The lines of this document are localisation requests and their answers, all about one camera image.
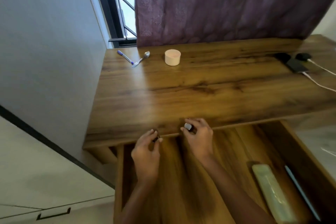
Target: window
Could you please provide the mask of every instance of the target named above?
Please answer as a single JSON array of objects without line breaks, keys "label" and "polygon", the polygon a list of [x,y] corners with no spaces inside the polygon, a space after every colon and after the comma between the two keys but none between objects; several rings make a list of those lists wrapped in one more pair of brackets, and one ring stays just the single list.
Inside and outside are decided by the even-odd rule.
[{"label": "window", "polygon": [[115,48],[137,43],[134,0],[100,0]]}]

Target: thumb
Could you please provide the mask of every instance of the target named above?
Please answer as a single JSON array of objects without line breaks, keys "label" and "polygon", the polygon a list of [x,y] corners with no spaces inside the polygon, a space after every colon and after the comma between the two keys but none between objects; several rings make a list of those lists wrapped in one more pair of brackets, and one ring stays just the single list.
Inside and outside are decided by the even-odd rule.
[{"label": "thumb", "polygon": [[156,140],[154,143],[153,154],[160,154],[160,141]]},{"label": "thumb", "polygon": [[192,134],[188,131],[188,129],[181,128],[181,131],[183,132],[184,136],[187,137],[187,139],[190,139],[192,137]]}]

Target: small white container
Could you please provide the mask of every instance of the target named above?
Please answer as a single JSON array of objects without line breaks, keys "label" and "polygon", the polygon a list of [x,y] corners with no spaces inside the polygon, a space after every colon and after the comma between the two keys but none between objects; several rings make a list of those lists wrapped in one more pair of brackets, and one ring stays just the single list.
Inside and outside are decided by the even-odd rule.
[{"label": "small white container", "polygon": [[180,63],[181,52],[178,50],[167,50],[165,52],[165,62],[167,65],[176,66]]}]

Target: forearm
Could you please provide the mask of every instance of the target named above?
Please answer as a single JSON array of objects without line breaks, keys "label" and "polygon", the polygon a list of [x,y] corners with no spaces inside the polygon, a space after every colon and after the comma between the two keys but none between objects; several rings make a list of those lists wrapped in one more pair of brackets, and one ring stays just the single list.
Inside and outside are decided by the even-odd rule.
[{"label": "forearm", "polygon": [[214,181],[231,216],[237,224],[275,223],[273,218],[265,213],[244,190],[238,187],[214,157],[206,158],[201,163]]},{"label": "forearm", "polygon": [[149,192],[152,189],[150,183],[137,183],[128,202],[122,210],[117,224],[134,224],[141,211],[141,206],[144,204]]}]

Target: person's left hand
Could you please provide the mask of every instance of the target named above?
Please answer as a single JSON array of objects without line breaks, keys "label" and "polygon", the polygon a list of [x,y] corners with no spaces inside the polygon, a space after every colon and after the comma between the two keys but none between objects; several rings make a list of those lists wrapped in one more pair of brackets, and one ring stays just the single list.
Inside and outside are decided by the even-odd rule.
[{"label": "person's left hand", "polygon": [[134,160],[138,182],[141,184],[155,184],[159,174],[160,152],[159,146],[162,138],[154,144],[153,151],[148,149],[150,142],[158,136],[153,129],[143,134],[131,152]]}]

